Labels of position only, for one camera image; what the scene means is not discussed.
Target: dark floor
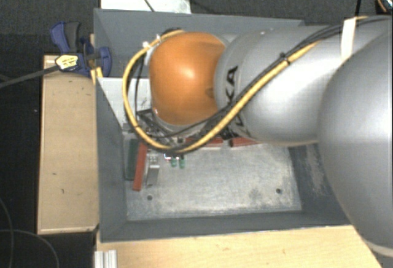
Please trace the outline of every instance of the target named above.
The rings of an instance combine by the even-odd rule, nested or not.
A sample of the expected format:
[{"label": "dark floor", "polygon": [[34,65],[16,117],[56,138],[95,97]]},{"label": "dark floor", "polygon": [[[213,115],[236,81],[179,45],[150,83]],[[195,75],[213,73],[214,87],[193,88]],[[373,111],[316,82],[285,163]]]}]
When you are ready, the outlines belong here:
[{"label": "dark floor", "polygon": [[[350,17],[356,0],[192,0],[192,12],[301,18],[307,23],[338,23]],[[82,34],[93,31],[92,9],[99,0],[0,0],[0,74],[17,77],[38,70],[44,52],[55,50],[49,28],[57,21],[82,22]],[[363,0],[361,12],[373,14],[374,0]],[[40,134],[40,80],[0,91],[0,198],[14,227],[34,232]],[[0,211],[0,230],[7,228]],[[61,267],[91,264],[92,234],[48,239]],[[9,236],[0,232],[0,266],[9,258]],[[48,249],[15,234],[15,267],[55,267]]]}]

